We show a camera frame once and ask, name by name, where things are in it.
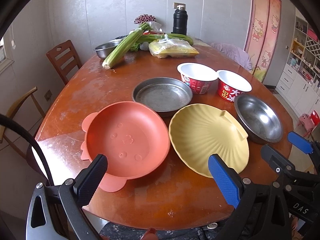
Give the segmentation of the small stainless steel bowl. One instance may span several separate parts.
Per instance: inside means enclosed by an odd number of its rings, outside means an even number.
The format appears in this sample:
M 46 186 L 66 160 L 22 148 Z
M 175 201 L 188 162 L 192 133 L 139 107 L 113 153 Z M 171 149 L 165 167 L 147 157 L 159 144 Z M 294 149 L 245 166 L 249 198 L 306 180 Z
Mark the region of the small stainless steel bowl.
M 262 100 L 250 94 L 241 94 L 235 98 L 234 107 L 238 122 L 253 142 L 267 144 L 281 141 L 281 121 L 273 109 Z

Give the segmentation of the yellow shell-shaped plate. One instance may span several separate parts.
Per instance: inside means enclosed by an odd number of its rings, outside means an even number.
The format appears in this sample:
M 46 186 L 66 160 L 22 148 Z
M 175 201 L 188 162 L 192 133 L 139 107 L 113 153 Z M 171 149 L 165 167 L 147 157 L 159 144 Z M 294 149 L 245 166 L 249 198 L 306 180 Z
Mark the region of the yellow shell-shaped plate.
M 248 134 L 226 110 L 196 103 L 180 109 L 170 120 L 169 137 L 177 155 L 191 170 L 211 178 L 208 159 L 218 154 L 241 173 L 249 161 Z

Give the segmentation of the orange bear-shaped plate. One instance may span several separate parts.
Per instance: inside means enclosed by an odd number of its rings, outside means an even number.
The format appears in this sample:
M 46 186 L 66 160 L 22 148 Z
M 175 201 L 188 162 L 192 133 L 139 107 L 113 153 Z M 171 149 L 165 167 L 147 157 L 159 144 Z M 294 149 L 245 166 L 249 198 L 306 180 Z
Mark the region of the orange bear-shaped plate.
M 121 190 L 128 180 L 154 171 L 170 149 L 168 128 L 149 107 L 133 102 L 116 102 L 89 114 L 81 125 L 85 132 L 81 159 L 107 158 L 107 170 L 99 184 L 106 192 Z

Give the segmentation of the red noodle cup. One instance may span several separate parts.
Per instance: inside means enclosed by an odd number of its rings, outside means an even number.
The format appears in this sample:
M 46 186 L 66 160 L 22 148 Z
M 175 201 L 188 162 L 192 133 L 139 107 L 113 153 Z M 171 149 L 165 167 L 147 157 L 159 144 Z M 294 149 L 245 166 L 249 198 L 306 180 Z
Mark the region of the red noodle cup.
M 194 94 L 206 94 L 212 83 L 217 80 L 217 72 L 199 63 L 182 63 L 177 67 L 182 82 L 188 85 Z
M 234 102 L 237 96 L 252 90 L 251 84 L 245 78 L 234 72 L 218 70 L 217 75 L 217 93 L 224 100 Z

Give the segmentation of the round metal pan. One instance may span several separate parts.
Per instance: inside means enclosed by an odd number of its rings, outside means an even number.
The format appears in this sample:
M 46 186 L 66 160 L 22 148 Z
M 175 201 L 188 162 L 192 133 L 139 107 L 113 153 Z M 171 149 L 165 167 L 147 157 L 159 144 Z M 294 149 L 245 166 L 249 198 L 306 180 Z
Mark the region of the round metal pan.
M 132 99 L 142 103 L 160 116 L 172 116 L 187 106 L 193 98 L 191 88 L 178 79 L 154 77 L 139 83 Z

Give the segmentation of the red small stool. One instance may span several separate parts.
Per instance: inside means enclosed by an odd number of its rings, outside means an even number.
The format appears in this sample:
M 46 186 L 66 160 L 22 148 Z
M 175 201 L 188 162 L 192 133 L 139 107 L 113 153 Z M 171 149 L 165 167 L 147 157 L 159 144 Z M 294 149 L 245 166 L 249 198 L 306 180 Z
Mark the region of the red small stool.
M 311 133 L 312 133 L 312 131 L 316 128 L 316 126 L 320 123 L 320 119 L 319 119 L 319 115 L 318 115 L 318 113 L 315 111 L 315 110 L 313 110 L 312 111 L 312 113 L 310 114 L 310 119 L 311 119 L 311 121 L 313 122 L 313 128 L 311 129 L 311 131 L 310 131 L 310 135 L 311 135 Z

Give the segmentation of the purple cloth on chair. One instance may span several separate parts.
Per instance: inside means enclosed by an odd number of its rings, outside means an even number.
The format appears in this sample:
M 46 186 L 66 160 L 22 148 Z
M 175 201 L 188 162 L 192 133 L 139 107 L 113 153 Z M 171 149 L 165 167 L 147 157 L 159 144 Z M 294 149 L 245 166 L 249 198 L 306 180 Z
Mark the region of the purple cloth on chair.
M 211 43 L 211 46 L 226 55 L 228 58 L 235 61 L 247 71 L 250 72 L 253 69 L 253 65 L 251 63 L 249 55 L 243 49 L 237 47 L 236 45 L 213 42 Z

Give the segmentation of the pink hello kitty door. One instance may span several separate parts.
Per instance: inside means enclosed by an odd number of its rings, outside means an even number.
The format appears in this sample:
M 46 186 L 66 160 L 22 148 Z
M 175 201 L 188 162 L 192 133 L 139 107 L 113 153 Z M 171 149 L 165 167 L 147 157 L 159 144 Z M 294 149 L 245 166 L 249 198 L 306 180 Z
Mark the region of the pink hello kitty door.
M 245 51 L 251 74 L 263 81 L 271 64 L 280 27 L 281 0 L 252 0 Z

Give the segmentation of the large celery bunch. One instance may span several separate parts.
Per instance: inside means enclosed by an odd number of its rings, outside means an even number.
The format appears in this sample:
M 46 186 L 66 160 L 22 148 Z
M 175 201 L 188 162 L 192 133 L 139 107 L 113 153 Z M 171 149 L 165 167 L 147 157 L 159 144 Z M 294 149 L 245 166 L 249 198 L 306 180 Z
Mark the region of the large celery bunch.
M 116 46 L 111 54 L 104 59 L 102 67 L 112 69 L 147 30 L 152 30 L 149 22 L 142 23 L 137 29 L 132 31 Z

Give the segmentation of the white foam-netted fruit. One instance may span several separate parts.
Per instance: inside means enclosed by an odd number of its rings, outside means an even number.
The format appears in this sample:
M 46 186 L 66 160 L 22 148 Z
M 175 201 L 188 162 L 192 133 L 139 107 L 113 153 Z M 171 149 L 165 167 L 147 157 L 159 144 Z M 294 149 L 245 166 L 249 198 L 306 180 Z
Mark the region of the white foam-netted fruit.
M 139 45 L 140 50 L 148 51 L 149 50 L 149 42 L 143 42 Z

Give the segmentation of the yellow noodles plastic bag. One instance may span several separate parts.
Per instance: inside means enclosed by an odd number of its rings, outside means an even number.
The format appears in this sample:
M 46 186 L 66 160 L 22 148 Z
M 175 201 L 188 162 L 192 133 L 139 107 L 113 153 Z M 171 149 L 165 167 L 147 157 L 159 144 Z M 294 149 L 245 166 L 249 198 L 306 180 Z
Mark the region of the yellow noodles plastic bag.
M 187 41 L 179 39 L 157 40 L 149 43 L 150 54 L 159 59 L 167 57 L 188 58 L 199 55 L 199 52 L 192 47 Z

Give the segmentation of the black thermos bottle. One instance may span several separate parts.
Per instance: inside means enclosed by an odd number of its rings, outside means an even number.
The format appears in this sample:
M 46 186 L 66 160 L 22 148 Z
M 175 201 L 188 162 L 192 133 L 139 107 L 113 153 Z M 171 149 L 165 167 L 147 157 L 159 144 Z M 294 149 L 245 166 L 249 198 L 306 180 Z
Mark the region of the black thermos bottle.
M 174 34 L 187 34 L 188 14 L 184 7 L 177 8 L 173 16 L 173 29 Z

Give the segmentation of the red bean bag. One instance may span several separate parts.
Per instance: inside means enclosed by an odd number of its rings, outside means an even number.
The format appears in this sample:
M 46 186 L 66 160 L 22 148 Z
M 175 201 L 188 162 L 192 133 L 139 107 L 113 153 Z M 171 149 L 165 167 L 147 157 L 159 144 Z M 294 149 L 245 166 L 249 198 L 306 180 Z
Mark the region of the red bean bag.
M 142 24 L 145 22 L 156 22 L 156 17 L 153 15 L 142 14 L 134 20 L 134 24 Z

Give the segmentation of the lower wall outlet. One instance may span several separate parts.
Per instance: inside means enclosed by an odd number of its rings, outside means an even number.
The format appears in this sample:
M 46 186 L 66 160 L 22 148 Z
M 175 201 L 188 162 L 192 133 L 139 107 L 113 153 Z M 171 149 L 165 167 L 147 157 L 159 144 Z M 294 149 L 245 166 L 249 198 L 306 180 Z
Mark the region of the lower wall outlet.
M 50 101 L 52 99 L 52 95 L 53 94 L 52 94 L 51 90 L 48 90 L 44 95 L 45 100 Z

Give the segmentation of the wall power socket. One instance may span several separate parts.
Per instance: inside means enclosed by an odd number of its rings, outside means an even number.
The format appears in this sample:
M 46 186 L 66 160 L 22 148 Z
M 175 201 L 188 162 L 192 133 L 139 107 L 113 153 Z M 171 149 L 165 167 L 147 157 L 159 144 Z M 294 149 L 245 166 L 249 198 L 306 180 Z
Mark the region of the wall power socket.
M 174 9 L 177 9 L 177 8 L 180 8 L 180 7 L 184 7 L 185 8 L 185 4 L 184 3 L 179 3 L 179 2 L 174 2 L 174 4 L 173 4 L 173 8 Z

